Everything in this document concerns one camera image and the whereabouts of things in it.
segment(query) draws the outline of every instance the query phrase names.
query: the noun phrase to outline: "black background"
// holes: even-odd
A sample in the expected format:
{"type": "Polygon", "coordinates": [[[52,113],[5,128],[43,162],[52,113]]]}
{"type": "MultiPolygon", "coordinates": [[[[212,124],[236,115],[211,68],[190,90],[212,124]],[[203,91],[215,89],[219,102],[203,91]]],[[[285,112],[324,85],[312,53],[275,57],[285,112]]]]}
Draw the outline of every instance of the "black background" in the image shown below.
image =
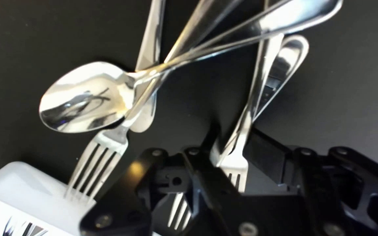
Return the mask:
{"type": "MultiPolygon", "coordinates": [[[[168,0],[163,48],[170,48],[195,1],[168,0]]],[[[245,0],[220,28],[257,11],[245,0]]],[[[43,127],[41,94],[64,72],[107,60],[132,70],[149,1],[0,0],[0,166],[25,157],[67,179],[93,133],[63,134],[43,127]]],[[[346,0],[338,15],[306,32],[311,52],[300,72],[257,125],[285,144],[325,151],[349,145],[378,161],[378,1],[346,0]]],[[[177,151],[197,145],[219,117],[237,119],[249,87],[253,47],[174,72],[159,91],[157,119],[131,133],[126,154],[147,146],[177,151]]]]}

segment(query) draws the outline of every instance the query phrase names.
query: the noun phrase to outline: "stainless steel utensil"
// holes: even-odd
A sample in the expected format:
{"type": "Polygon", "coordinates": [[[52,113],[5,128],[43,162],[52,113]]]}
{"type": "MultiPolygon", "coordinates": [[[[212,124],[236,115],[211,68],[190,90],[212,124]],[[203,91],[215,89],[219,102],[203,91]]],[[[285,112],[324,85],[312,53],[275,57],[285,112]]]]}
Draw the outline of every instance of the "stainless steel utensil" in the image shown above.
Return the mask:
{"type": "Polygon", "coordinates": [[[55,131],[85,132],[118,121],[125,115],[126,117],[138,115],[140,107],[152,95],[152,92],[142,95],[139,100],[134,102],[135,86],[139,83],[151,81],[153,77],[190,61],[215,56],[278,33],[315,26],[332,16],[341,3],[342,0],[281,1],[169,62],[134,73],[126,73],[105,61],[79,66],[59,78],[43,94],[39,107],[41,119],[55,131]],[[257,31],[261,24],[266,24],[269,28],[257,31]]]}
{"type": "MultiPolygon", "coordinates": [[[[278,52],[277,58],[274,60],[273,66],[282,68],[282,77],[278,87],[273,89],[272,94],[268,94],[269,99],[261,102],[264,85],[266,79],[261,81],[257,78],[252,79],[252,89],[247,104],[240,115],[240,119],[230,136],[224,150],[219,150],[219,141],[216,140],[215,148],[212,148],[210,159],[215,166],[223,169],[228,175],[232,184],[243,192],[245,190],[247,175],[248,175],[248,161],[244,158],[243,150],[245,141],[248,138],[251,127],[254,119],[262,112],[262,110],[273,100],[277,92],[283,87],[289,78],[294,74],[298,66],[303,62],[306,54],[308,53],[308,41],[300,35],[287,36],[282,41],[281,51],[278,52]]],[[[262,75],[264,73],[258,70],[260,64],[256,65],[254,77],[262,75]]]]}
{"type": "MultiPolygon", "coordinates": [[[[174,56],[181,54],[198,44],[236,5],[239,5],[240,1],[241,0],[201,0],[172,49],[168,52],[164,62],[168,62],[174,56]]],[[[159,86],[167,75],[168,73],[164,73],[153,78],[149,83],[143,83],[140,86],[149,90],[151,87],[159,86]]],[[[139,92],[143,91],[143,89],[136,86],[136,100],[143,94],[139,92]]],[[[131,131],[143,132],[148,129],[155,117],[155,108],[156,95],[153,94],[140,108],[138,117],[131,125],[131,131]]]]}
{"type": "MultiPolygon", "coordinates": [[[[138,54],[136,69],[149,66],[159,61],[161,37],[160,28],[163,23],[164,6],[165,0],[151,1],[143,43],[138,54]]],[[[132,123],[132,119],[126,119],[115,128],[100,131],[89,141],[73,169],[65,196],[69,196],[73,187],[77,190],[84,188],[84,195],[89,195],[89,197],[96,196],[127,149],[126,133],[132,123]]]]}

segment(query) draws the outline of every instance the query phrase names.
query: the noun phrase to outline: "cutlery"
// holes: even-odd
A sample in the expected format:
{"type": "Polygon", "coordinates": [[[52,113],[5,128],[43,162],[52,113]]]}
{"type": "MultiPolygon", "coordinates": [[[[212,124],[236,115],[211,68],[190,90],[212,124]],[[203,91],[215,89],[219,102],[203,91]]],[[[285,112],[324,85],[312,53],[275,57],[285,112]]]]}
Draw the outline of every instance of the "cutlery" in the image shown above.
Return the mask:
{"type": "MultiPolygon", "coordinates": [[[[172,49],[168,52],[164,62],[168,62],[170,58],[198,44],[236,5],[239,5],[240,1],[241,0],[201,0],[172,49]]],[[[156,87],[156,83],[164,81],[167,75],[168,73],[165,72],[151,82],[139,86],[143,86],[143,89],[149,92],[149,90],[156,87]]],[[[139,86],[136,86],[136,100],[143,94],[142,91],[144,91],[143,89],[139,89],[139,86]]],[[[140,108],[138,117],[131,125],[131,131],[144,132],[148,129],[155,117],[155,108],[156,95],[152,94],[140,108]]]]}
{"type": "MultiPolygon", "coordinates": [[[[138,54],[136,69],[149,66],[159,61],[160,51],[160,28],[164,13],[165,0],[152,0],[143,43],[138,54]]],[[[115,128],[100,131],[85,146],[73,172],[69,178],[65,196],[71,195],[71,190],[83,188],[84,195],[90,199],[102,187],[118,161],[122,158],[127,148],[126,133],[134,123],[126,119],[115,128]]]]}
{"type": "Polygon", "coordinates": [[[169,62],[126,73],[121,68],[96,61],[81,65],[59,78],[42,96],[42,121],[59,132],[85,132],[138,115],[152,92],[134,102],[135,86],[188,62],[215,56],[253,41],[321,23],[338,11],[342,0],[285,0],[265,11],[202,43],[169,62]]]}
{"type": "Polygon", "coordinates": [[[224,150],[219,150],[219,140],[216,140],[214,144],[210,154],[211,162],[215,166],[219,166],[226,172],[226,175],[230,178],[231,183],[237,188],[239,192],[244,192],[247,184],[249,165],[244,157],[243,150],[251,127],[256,117],[274,99],[278,91],[285,86],[285,83],[290,79],[298,66],[303,62],[308,53],[308,47],[310,45],[307,39],[300,35],[291,35],[283,39],[281,49],[275,60],[273,61],[272,72],[269,73],[270,79],[278,79],[278,77],[281,77],[281,82],[278,87],[270,90],[270,94],[268,94],[268,99],[264,102],[261,102],[264,91],[264,83],[261,82],[266,82],[268,78],[261,81],[258,79],[258,75],[268,74],[268,72],[264,73],[262,70],[260,70],[260,62],[256,64],[248,100],[244,106],[244,110],[240,115],[240,119],[237,120],[235,129],[232,131],[232,134],[230,136],[224,146],[224,150]]]}

